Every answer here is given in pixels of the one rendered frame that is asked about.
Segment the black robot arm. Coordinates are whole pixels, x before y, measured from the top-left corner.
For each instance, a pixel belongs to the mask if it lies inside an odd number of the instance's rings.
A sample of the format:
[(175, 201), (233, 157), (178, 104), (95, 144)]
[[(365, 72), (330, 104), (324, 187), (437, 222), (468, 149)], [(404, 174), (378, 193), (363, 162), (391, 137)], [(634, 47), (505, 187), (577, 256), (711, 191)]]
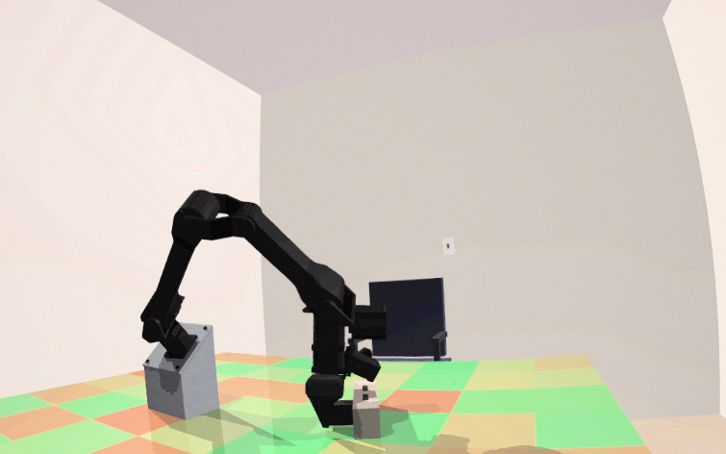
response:
[[(173, 244), (160, 282), (140, 316), (142, 338), (149, 343), (160, 342), (168, 359), (184, 359), (197, 339), (176, 317), (185, 299), (178, 289), (200, 240), (241, 238), (250, 242), (295, 286), (306, 305), (303, 313), (313, 314), (315, 339), (345, 339), (344, 327), (348, 327), (352, 340), (386, 339), (386, 305), (356, 305), (356, 294), (343, 278), (328, 266), (310, 260), (255, 203), (229, 194), (195, 190), (173, 216), (171, 234)], [(371, 383), (381, 369), (371, 349), (355, 351), (350, 342), (344, 364), (343, 376), (351, 377), (353, 372)]]

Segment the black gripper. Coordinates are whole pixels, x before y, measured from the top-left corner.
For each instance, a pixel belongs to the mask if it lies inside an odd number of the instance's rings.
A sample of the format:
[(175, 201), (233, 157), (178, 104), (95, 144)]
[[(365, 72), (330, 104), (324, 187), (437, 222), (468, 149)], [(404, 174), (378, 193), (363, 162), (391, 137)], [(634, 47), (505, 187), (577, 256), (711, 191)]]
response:
[(305, 394), (323, 428), (329, 428), (334, 403), (343, 396), (345, 368), (345, 339), (320, 340), (313, 338), (313, 375), (308, 378)]

